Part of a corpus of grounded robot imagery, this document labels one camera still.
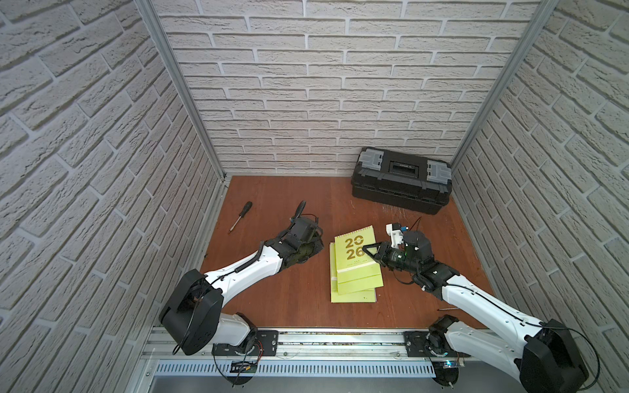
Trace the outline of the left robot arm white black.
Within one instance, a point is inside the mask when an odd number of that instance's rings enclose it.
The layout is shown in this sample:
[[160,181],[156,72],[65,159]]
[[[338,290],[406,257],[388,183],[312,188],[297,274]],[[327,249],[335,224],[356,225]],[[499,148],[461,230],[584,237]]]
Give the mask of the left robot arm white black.
[[252,350],[257,327],[244,315],[223,309],[247,288],[322,252],[323,230],[317,219],[303,215],[305,207],[302,201],[289,226],[261,242],[255,253],[219,270],[190,270],[180,279],[159,314],[175,340],[175,355],[195,355],[209,344],[228,345],[242,355]]

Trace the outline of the green calendar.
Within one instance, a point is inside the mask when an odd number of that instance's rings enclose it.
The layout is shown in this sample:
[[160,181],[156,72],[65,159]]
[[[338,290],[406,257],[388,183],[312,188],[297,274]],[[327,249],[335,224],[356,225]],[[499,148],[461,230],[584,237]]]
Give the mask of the green calendar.
[[334,239],[336,283],[339,295],[375,291],[383,286],[381,266],[363,247],[375,244],[373,226],[364,227]]
[[351,292],[345,295],[340,294],[337,290],[337,265],[335,260],[335,244],[333,242],[329,244],[329,258],[331,302],[333,304],[375,303],[377,301],[376,290],[374,288]]

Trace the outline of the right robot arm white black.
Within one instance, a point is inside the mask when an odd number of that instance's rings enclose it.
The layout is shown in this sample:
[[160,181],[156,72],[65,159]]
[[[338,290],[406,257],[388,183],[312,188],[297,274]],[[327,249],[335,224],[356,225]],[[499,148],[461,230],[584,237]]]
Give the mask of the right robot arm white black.
[[488,330],[444,315],[429,327],[424,354],[470,355],[519,381],[528,392],[578,392],[590,377],[573,329],[521,312],[473,284],[450,265],[438,261],[430,241],[398,223],[387,227],[389,240],[363,245],[370,259],[391,271],[407,272],[411,282],[440,301],[466,312]]

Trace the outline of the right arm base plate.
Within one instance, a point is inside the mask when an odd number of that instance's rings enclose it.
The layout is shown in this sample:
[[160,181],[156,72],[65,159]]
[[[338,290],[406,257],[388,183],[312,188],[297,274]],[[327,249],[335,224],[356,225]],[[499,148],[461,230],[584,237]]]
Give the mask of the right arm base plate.
[[406,353],[412,357],[457,357],[458,353],[452,350],[445,337],[437,332],[430,331],[406,331],[403,332],[406,345]]

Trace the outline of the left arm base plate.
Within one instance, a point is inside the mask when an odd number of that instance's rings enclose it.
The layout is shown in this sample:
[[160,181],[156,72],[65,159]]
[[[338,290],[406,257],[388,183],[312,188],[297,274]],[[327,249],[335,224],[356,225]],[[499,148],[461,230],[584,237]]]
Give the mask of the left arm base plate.
[[278,336],[278,330],[258,330],[256,335],[250,332],[241,345],[214,344],[211,353],[216,357],[273,357],[278,349]]

